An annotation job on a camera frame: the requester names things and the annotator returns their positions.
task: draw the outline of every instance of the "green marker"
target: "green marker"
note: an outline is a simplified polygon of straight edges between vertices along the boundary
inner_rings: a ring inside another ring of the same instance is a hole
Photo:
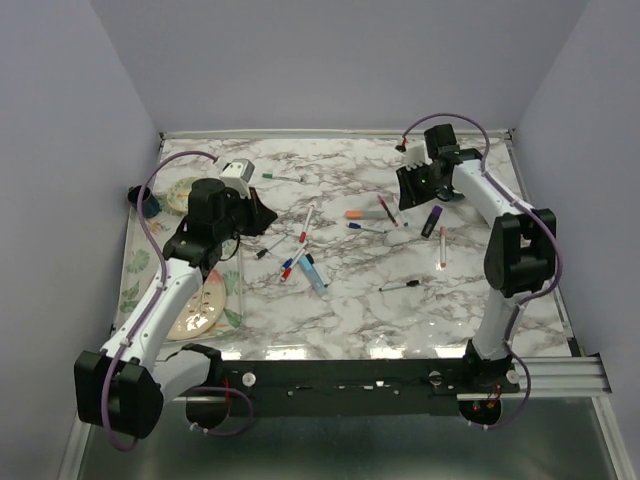
[[[262,178],[270,178],[272,180],[289,180],[290,182],[302,183],[301,177],[284,177],[282,175],[274,175],[273,173],[263,173]]]

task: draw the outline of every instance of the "blue marker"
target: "blue marker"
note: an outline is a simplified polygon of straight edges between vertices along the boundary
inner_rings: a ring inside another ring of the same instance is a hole
[[[329,293],[327,292],[324,283],[322,283],[322,280],[320,280],[318,272],[316,272],[316,270],[313,268],[313,265],[311,265],[311,262],[306,256],[300,257],[300,260],[298,260],[298,264],[309,279],[309,282],[311,282],[311,286],[316,291],[318,296],[324,297],[327,293]]]
[[[359,223],[353,223],[353,222],[349,222],[347,224],[347,227],[349,228],[353,228],[354,230],[364,230],[366,232],[373,232],[373,233],[389,233],[389,230],[384,230],[382,228],[375,228],[375,227],[363,227],[362,225],[360,225]]]

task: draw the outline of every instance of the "green object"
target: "green object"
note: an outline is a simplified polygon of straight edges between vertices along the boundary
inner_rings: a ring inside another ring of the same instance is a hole
[[[125,267],[127,272],[140,273],[149,265],[149,252],[139,249],[129,255],[131,256],[131,261]]]

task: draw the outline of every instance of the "purple marker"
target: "purple marker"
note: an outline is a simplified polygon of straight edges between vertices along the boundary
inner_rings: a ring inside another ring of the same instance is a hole
[[[431,210],[431,215],[429,215],[429,218],[427,218],[427,223],[424,224],[420,235],[422,235],[424,238],[429,238],[431,236],[433,229],[436,228],[436,223],[438,223],[438,219],[440,218],[441,213],[441,206],[436,205],[435,207],[433,207],[433,210]]]

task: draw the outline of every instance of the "metal floor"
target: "metal floor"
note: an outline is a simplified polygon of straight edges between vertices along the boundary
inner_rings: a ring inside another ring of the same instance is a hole
[[[517,400],[505,403],[509,413]],[[615,479],[589,399],[529,402],[521,418],[484,432],[456,417],[283,418],[235,438],[190,432],[184,403],[123,454],[92,428],[82,479]]]

